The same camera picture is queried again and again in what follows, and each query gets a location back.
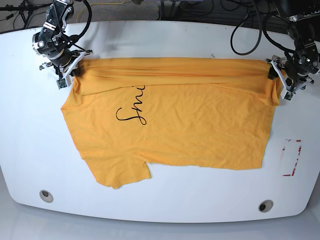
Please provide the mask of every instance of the gray floor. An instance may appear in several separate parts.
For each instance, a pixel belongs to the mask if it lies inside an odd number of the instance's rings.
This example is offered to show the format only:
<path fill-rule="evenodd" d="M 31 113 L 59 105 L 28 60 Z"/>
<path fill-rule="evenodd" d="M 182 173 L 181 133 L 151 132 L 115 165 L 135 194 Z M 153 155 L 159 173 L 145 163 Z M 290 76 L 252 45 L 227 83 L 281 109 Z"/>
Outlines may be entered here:
<path fill-rule="evenodd" d="M 8 5 L 13 5 L 18 7 L 22 0 L 1 0 L 0 7 L 5 7 Z M 46 4 L 51 3 L 52 0 L 29 0 L 31 4 Z M 123 0 L 88 0 L 90 4 L 93 3 L 121 3 Z M 77 15 L 81 9 L 85 7 L 82 2 L 75 1 L 74 4 L 74 15 L 68 20 L 69 23 L 75 23 L 77 20 Z M 47 8 L 42 8 L 35 11 L 33 14 L 45 12 Z M 157 2 L 154 0 L 143 1 L 141 5 L 135 5 L 131 0 L 127 0 L 127 3 L 118 5 L 96 5 L 92 7 L 92 21 L 120 21 L 120 20 L 157 20 L 159 17 Z M 0 20 L 6 18 L 13 12 L 0 11 Z M 13 22 L 17 15 L 13 18 L 5 21 L 0 21 L 0 32 L 13 29 Z M 79 19 L 79 22 L 87 21 L 87 11 L 84 11 Z M 45 21 L 45 14 L 39 14 L 34 16 L 30 22 L 30 26 L 42 26 Z M 14 27 L 16 29 L 23 26 L 23 21 L 19 16 Z"/>

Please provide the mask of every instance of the metal grommet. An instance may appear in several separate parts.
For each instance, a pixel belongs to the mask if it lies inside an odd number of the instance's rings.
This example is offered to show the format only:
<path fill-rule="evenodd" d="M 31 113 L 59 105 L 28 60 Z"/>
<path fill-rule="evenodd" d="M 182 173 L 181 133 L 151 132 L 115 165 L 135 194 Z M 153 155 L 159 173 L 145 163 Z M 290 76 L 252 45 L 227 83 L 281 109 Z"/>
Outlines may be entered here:
<path fill-rule="evenodd" d="M 41 190 L 39 194 L 40 198 L 46 203 L 52 203 L 54 201 L 52 194 L 46 190 Z"/>
<path fill-rule="evenodd" d="M 265 200 L 262 203 L 259 204 L 258 210 L 261 213 L 269 212 L 270 209 L 274 206 L 274 202 L 271 200 Z"/>

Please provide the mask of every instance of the white table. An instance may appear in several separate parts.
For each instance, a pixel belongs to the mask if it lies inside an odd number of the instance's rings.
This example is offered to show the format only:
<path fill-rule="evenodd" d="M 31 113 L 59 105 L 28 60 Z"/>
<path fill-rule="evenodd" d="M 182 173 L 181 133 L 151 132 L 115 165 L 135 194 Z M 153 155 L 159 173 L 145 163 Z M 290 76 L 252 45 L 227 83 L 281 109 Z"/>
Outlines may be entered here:
<path fill-rule="evenodd" d="M 67 34 L 78 34 L 83 27 L 69 24 Z M 239 58 L 230 48 L 233 28 L 173 21 L 94 22 L 78 44 L 92 49 L 92 58 Z M 276 108 L 261 169 L 149 164 L 152 179 L 114 190 L 96 183 L 73 144 L 60 111 L 70 88 L 58 90 L 53 77 L 39 71 L 46 58 L 31 46 L 38 31 L 0 35 L 0 166 L 17 203 L 92 217 L 168 223 L 279 218 L 305 209 L 320 171 L 318 81 L 293 102 L 281 101 Z M 235 48 L 246 52 L 257 36 L 256 30 L 240 28 Z M 270 36 L 293 48 L 289 36 Z M 263 37 L 247 58 L 282 54 Z M 290 177 L 283 176 L 280 160 L 285 139 L 303 141 Z M 54 201 L 44 202 L 41 190 L 52 193 Z M 264 200 L 274 202 L 267 213 L 258 211 Z"/>

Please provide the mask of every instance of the t-shirt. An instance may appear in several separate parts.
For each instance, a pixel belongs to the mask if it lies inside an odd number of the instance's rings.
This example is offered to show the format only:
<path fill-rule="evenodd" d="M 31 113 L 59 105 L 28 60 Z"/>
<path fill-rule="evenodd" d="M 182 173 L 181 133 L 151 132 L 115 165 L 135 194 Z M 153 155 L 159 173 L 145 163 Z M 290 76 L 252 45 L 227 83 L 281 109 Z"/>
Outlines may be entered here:
<path fill-rule="evenodd" d="M 281 91 L 268 63 L 114 58 L 79 67 L 61 110 L 98 183 L 151 178 L 147 163 L 261 168 Z"/>

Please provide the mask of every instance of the table surface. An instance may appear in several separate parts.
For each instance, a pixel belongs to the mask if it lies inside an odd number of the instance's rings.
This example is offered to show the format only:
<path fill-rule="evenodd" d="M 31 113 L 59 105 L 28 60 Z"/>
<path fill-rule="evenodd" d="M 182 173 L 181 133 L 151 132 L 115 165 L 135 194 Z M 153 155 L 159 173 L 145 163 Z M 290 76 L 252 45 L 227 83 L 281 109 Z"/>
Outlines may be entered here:
<path fill-rule="evenodd" d="M 84 24 L 69 24 L 68 35 Z M 91 58 L 244 58 L 230 48 L 233 26 L 174 21 L 93 22 L 78 45 Z M 99 218 L 167 223 L 233 222 L 279 218 L 301 213 L 320 171 L 320 84 L 281 101 L 271 127 L 262 168 L 214 169 L 149 164 L 152 179 L 114 190 L 95 181 L 75 148 L 60 111 L 70 88 L 58 90 L 53 76 L 39 71 L 46 58 L 32 50 L 39 29 L 0 35 L 0 166 L 10 196 L 33 207 Z M 294 48 L 287 35 L 269 34 Z M 246 52 L 258 31 L 240 28 L 235 48 Z M 263 37 L 248 59 L 264 60 L 283 53 Z M 285 139 L 302 140 L 294 176 L 283 176 Z M 52 193 L 44 202 L 39 192 Z M 271 211 L 258 206 L 272 200 Z"/>

